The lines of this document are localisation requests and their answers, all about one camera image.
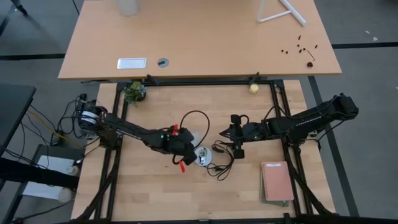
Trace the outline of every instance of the light wood desk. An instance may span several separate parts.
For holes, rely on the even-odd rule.
[[[341,73],[313,0],[289,1],[308,21],[306,27],[292,15],[256,23],[259,2],[141,0],[139,12],[124,17],[115,1],[85,1],[59,78]],[[286,8],[278,0],[269,0],[263,16],[282,11]],[[312,68],[307,63],[313,59],[306,51],[299,53],[302,48],[316,59]],[[119,70],[116,68],[119,58],[146,58],[147,66]],[[170,65],[160,68],[157,64],[160,58],[169,59]]]
[[[300,82],[284,83],[292,114],[307,109]],[[115,91],[116,84],[102,84],[98,104],[111,111]],[[126,120],[155,129],[179,123],[190,110],[202,110],[211,121],[202,145],[210,147],[217,139],[228,141],[218,133],[229,126],[231,114],[246,114],[251,121],[260,121],[271,106],[268,85],[261,85],[256,95],[250,94],[246,85],[158,86],[148,88],[148,96],[138,108],[129,106]],[[184,121],[184,126],[199,136],[205,133],[206,125],[202,114],[190,114]],[[308,186],[327,209],[334,211],[316,144],[309,141],[300,148]],[[217,181],[196,164],[187,166],[186,173],[182,174],[179,166],[172,164],[172,156],[151,151],[137,139],[125,136],[113,220],[280,218],[284,212],[294,216],[292,203],[283,208],[259,202],[260,163],[284,160],[280,140],[246,143],[243,149],[246,157],[235,160],[229,176]],[[225,154],[213,155],[216,164],[228,162]],[[85,158],[72,218],[79,216],[93,199],[100,182],[103,157],[104,150],[99,148]],[[105,198],[103,211],[108,204]]]

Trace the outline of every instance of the white tripod stand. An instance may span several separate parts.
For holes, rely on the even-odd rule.
[[[281,12],[279,14],[261,19],[261,14],[266,4],[266,0],[261,0],[259,14],[257,15],[257,22],[265,22],[291,13],[296,18],[296,20],[298,20],[299,23],[301,23],[302,26],[307,25],[306,20],[294,9],[294,7],[287,0],[279,0],[279,1],[288,9],[288,11]]]

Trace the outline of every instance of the white label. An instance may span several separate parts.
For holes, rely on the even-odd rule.
[[[97,114],[94,114],[89,111],[83,111],[81,115],[83,115],[83,118],[81,119],[82,121],[87,121],[87,122],[90,122],[91,124],[96,124],[97,123],[96,119],[99,118],[99,116],[97,116]]]
[[[267,167],[278,167],[281,166],[281,164],[267,164]]]
[[[146,58],[119,58],[118,69],[146,68]]]

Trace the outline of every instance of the white cup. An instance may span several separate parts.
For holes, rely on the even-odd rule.
[[[133,16],[139,10],[138,0],[117,0],[120,15]]]

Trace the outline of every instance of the small potted plant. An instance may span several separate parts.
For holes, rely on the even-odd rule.
[[[124,90],[124,99],[137,107],[136,102],[140,102],[147,96],[147,88],[141,82],[134,82],[130,88]]]

